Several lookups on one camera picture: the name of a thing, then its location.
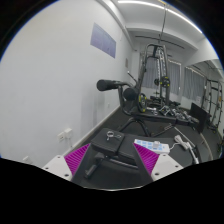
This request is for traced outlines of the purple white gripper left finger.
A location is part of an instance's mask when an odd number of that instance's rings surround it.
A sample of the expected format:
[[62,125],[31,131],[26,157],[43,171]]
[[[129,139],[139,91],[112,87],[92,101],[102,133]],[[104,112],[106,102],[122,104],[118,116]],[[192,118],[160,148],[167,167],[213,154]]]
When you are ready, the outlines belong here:
[[43,170],[65,180],[71,181],[72,177],[76,174],[88,148],[89,144],[86,144],[70,152],[66,156],[56,155],[43,167]]

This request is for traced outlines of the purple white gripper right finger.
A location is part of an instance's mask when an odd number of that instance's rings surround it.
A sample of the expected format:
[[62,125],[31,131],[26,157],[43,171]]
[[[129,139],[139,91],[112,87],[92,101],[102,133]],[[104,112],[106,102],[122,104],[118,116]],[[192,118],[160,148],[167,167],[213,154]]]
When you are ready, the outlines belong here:
[[183,166],[166,153],[157,154],[133,144],[135,162],[144,181],[156,181],[183,169]]

